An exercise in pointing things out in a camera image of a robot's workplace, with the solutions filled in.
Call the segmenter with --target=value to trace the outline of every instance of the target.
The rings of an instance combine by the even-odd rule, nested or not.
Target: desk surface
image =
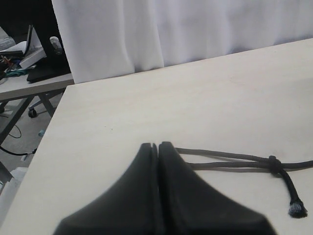
[[[29,83],[26,79],[27,75],[1,80],[0,101],[58,90],[74,84],[71,73],[35,83]]]
[[[69,86],[0,234],[52,234],[114,184],[143,142],[311,160],[312,64],[310,39]],[[313,169],[290,172],[309,211],[303,219],[289,217],[286,186],[269,173],[198,174],[279,234],[313,230]]]

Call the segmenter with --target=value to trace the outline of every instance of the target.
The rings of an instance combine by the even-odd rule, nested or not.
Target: floor
[[[61,99],[61,95],[58,95],[52,98],[50,101],[53,107],[56,107]],[[12,110],[12,107],[17,105],[18,101],[11,101],[7,104],[5,113],[1,115],[8,115]],[[20,128],[22,132],[22,137],[19,139],[15,139],[11,136],[8,136],[3,144],[1,145],[3,148],[15,152],[15,153],[25,153],[25,152],[32,152],[35,148],[38,147],[41,137],[38,133],[41,130],[45,130],[49,123],[50,123],[50,116],[45,110],[45,107],[41,104],[35,108],[38,113],[36,118],[30,118],[28,116],[28,109],[23,113],[20,120],[17,122],[17,126]],[[11,135],[19,136],[19,131],[16,127],[14,127],[11,131]],[[19,166],[21,167],[28,167],[31,163],[33,156],[31,155],[26,159],[26,161],[21,161],[21,157],[9,155],[0,150],[0,161],[5,165],[8,170],[13,170]]]

